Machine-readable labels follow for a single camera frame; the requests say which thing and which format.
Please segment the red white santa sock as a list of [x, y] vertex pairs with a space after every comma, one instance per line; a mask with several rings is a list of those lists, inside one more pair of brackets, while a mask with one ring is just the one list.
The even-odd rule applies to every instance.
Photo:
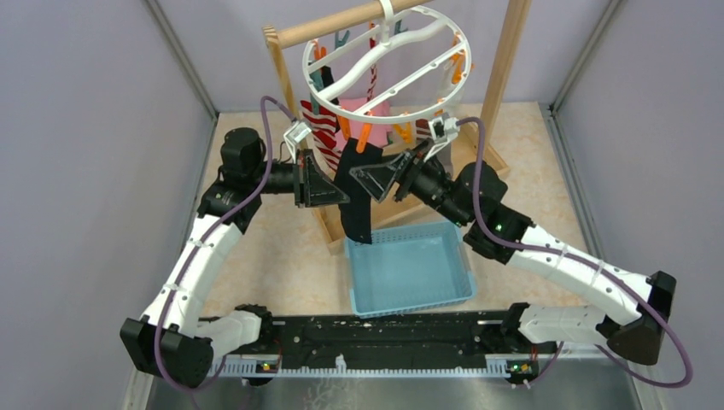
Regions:
[[335, 173], [342, 156], [336, 141], [338, 125], [336, 115], [323, 106], [319, 106], [315, 111], [312, 103], [307, 100], [300, 100], [300, 106], [303, 119], [312, 129], [314, 145], [326, 165]]

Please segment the light blue plastic basket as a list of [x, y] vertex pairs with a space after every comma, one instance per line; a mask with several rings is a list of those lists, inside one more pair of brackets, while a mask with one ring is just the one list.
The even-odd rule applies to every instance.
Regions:
[[375, 230], [370, 243], [344, 243], [360, 318], [412, 313], [467, 302], [477, 292], [459, 228], [448, 221]]

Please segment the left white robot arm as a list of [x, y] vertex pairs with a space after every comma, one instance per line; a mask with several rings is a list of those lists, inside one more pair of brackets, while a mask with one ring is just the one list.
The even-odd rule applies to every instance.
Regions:
[[285, 131], [288, 162], [276, 161], [271, 140], [252, 128], [225, 135], [216, 179], [202, 196], [175, 267], [141, 317], [121, 326], [121, 341], [140, 372], [194, 391], [216, 360], [242, 346], [254, 353], [272, 346], [272, 317], [265, 307], [242, 305], [214, 319], [203, 319], [201, 312], [221, 267], [260, 209], [262, 195], [291, 194], [299, 208], [349, 201], [319, 168], [312, 150], [301, 147], [311, 133], [298, 120]]

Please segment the black sock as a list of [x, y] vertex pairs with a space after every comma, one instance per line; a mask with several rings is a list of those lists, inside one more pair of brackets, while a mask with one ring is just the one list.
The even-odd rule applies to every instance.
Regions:
[[350, 173], [354, 167], [378, 164], [383, 150], [367, 143], [357, 151], [358, 139], [350, 137], [341, 153], [334, 184], [349, 196], [349, 202], [340, 204], [340, 221], [346, 237], [357, 243], [371, 243], [371, 196]]

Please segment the wooden drying rack frame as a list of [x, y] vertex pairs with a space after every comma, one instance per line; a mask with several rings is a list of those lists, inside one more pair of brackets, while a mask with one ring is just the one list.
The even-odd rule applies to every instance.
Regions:
[[372, 149], [374, 131], [398, 154], [429, 135], [472, 86], [471, 38], [425, 1], [370, 1], [291, 28], [263, 29], [285, 102], [311, 128], [330, 175], [342, 151]]

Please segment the grey striped-cuff sock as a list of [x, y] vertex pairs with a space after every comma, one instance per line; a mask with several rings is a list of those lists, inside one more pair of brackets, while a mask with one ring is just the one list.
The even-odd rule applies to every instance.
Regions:
[[[426, 119], [418, 119], [415, 121], [415, 139], [422, 140], [431, 136], [429, 122]], [[447, 173], [453, 173], [452, 146], [448, 145], [441, 149], [436, 158]]]

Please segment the white round clip hanger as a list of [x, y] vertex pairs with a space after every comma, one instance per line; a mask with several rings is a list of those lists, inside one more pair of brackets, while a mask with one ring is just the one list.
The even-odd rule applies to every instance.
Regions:
[[[381, 17], [353, 23], [352, 36], [330, 51], [319, 34], [307, 41], [301, 72], [312, 101], [344, 120], [381, 125], [427, 120], [458, 104], [475, 66], [463, 29], [424, 5], [379, 6]], [[367, 101], [373, 63], [377, 84]]]

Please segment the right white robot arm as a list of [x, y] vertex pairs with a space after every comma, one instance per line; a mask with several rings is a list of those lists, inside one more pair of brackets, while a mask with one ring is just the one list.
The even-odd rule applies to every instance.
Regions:
[[376, 200], [390, 191], [415, 196], [466, 227], [463, 240], [479, 256], [535, 273], [583, 300], [578, 307], [511, 306], [508, 323], [500, 329], [501, 342], [510, 351], [522, 352], [532, 343], [590, 343], [653, 366], [663, 340], [674, 338], [669, 325], [676, 288], [672, 275], [630, 272], [554, 237], [504, 205], [506, 183], [483, 159], [452, 177], [419, 145], [352, 167], [350, 174]]

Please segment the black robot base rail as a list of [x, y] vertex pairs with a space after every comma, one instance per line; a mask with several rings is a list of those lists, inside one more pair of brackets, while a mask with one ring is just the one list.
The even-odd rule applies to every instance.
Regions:
[[495, 354], [552, 354], [508, 329], [504, 311], [409, 313], [361, 319], [354, 315], [276, 317], [239, 355], [270, 354], [284, 370], [330, 369], [338, 356], [352, 370], [483, 368]]

